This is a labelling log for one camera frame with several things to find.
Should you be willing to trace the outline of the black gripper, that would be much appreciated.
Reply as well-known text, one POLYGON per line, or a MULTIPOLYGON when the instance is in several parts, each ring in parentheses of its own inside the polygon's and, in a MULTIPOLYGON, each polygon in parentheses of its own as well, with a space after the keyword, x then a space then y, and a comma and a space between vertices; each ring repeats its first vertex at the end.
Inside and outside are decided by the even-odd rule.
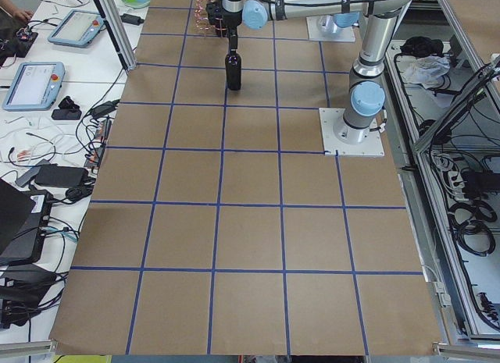
POLYGON ((238 28, 237 27, 228 27, 227 28, 227 38, 229 41, 237 41, 238 40, 238 28))

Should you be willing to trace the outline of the person hand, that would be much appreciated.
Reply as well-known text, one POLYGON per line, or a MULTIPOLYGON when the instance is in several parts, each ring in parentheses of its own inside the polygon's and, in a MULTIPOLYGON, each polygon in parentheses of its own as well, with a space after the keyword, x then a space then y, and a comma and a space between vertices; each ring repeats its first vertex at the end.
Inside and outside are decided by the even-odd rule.
POLYGON ((27 9, 21 9, 11 0, 0 0, 1 8, 8 13, 12 18, 23 23, 31 21, 33 13, 27 9))

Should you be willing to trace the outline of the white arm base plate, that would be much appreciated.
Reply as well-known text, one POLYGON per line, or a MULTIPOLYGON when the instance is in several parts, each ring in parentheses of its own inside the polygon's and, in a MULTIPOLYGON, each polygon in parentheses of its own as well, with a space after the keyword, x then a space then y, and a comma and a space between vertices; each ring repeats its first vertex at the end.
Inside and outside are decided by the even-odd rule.
POLYGON ((367 128, 353 129, 344 121, 343 108, 319 108, 319 114, 323 153, 326 156, 384 157, 375 118, 367 128))

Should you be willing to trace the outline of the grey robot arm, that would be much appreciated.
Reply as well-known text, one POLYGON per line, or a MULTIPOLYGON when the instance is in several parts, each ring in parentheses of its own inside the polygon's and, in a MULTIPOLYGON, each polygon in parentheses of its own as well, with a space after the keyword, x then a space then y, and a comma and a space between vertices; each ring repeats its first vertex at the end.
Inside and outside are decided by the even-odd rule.
POLYGON ((348 27, 352 27, 359 21, 360 12, 340 13, 325 16, 321 22, 321 29, 327 33, 337 33, 348 27))
POLYGON ((227 93, 226 147, 322 151, 319 110, 348 106, 348 71, 361 41, 310 41, 305 19, 237 32, 242 85, 227 93))

